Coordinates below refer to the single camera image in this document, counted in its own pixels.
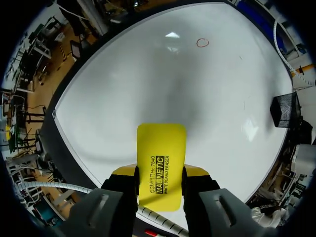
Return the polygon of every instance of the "cable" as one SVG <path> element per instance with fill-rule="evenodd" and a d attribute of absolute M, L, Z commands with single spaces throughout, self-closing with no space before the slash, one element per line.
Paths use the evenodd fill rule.
<path fill-rule="evenodd" d="M 114 4 L 111 3 L 109 0 L 107 0 L 107 2 L 108 2 L 108 4 L 110 4 L 112 7 L 115 7 L 115 8 L 117 8 L 117 9 L 119 9 L 119 10 L 126 11 L 124 8 L 114 5 Z"/>
<path fill-rule="evenodd" d="M 20 169 L 17 169 L 17 170 L 15 170 L 14 172 L 12 172 L 10 175 L 13 176 L 13 175 L 19 173 L 19 172 L 20 172 L 21 170 L 23 170 L 23 169 L 33 169 L 33 170 L 36 170 L 36 168 L 34 168 L 34 167 L 21 167 Z"/>
<path fill-rule="evenodd" d="M 28 108 L 29 108 L 29 109 L 36 109 L 36 108 L 38 108 L 38 107 L 40 107 L 40 106 L 45 107 L 45 105 L 37 105 L 37 106 L 35 106 L 35 107 L 30 107 L 30 106 L 28 106 Z"/>
<path fill-rule="evenodd" d="M 182 228 L 181 226 L 178 226 L 177 224 L 173 223 L 172 221 L 168 220 L 167 218 L 159 215 L 158 213 L 151 211 L 150 209 L 143 207 L 141 205 L 138 206 L 137 213 L 148 220 L 151 220 L 166 229 L 170 231 L 171 233 L 180 236 L 180 237 L 189 237 L 189 232 Z"/>
<path fill-rule="evenodd" d="M 74 13 L 71 12 L 71 11 L 66 10 L 66 9 L 63 8 L 61 5 L 59 5 L 58 3 L 56 3 L 56 4 L 57 4 L 61 9 L 63 9 L 64 11 L 66 11 L 66 12 L 68 12 L 68 13 L 70 13 L 70 14 L 73 14 L 74 16 L 79 17 L 79 18 L 81 18 L 81 19 L 83 19 L 83 20 L 88 20 L 88 19 L 85 18 L 85 17 L 79 16 L 79 15 L 77 15 L 77 14 L 74 14 Z"/>
<path fill-rule="evenodd" d="M 79 191 L 85 194 L 88 194 L 89 192 L 92 191 L 92 189 L 87 189 L 78 185 L 57 183 L 57 182 L 32 181 L 32 182 L 23 182 L 17 185 L 18 190 L 34 188 L 34 187 L 53 187 L 53 188 L 61 188 L 61 189 L 71 189 L 71 190 Z"/>
<path fill-rule="evenodd" d="M 34 187 L 54 187 L 54 188 L 62 188 L 62 189 L 71 189 L 75 191 L 79 191 L 85 194 L 88 194 L 92 191 L 92 189 L 87 189 L 78 185 L 73 184 L 65 184 L 65 183 L 57 183 L 57 182 L 23 182 L 21 184 L 16 185 L 17 190 L 23 190 L 28 188 Z M 180 237 L 188 237 L 189 233 L 184 228 L 178 226 L 177 224 L 173 223 L 172 221 L 168 220 L 167 218 L 155 213 L 154 211 L 149 210 L 146 207 L 138 206 L 138 210 L 136 215 L 140 215 L 145 217 L 148 220 L 151 220 L 165 228 L 167 228 L 170 232 L 180 236 Z"/>
<path fill-rule="evenodd" d="M 284 58 L 284 56 L 282 55 L 278 44 L 277 44 L 277 24 L 278 24 L 278 18 L 276 18 L 275 23 L 273 25 L 273 40 L 275 42 L 275 47 L 276 47 L 276 51 L 278 53 L 278 55 L 280 56 L 280 58 L 282 59 L 282 61 L 286 64 L 286 66 L 290 69 L 291 72 L 293 72 L 296 76 L 298 76 L 303 82 L 307 83 L 310 86 L 314 86 L 310 81 L 305 80 L 289 63 L 288 61 Z"/>

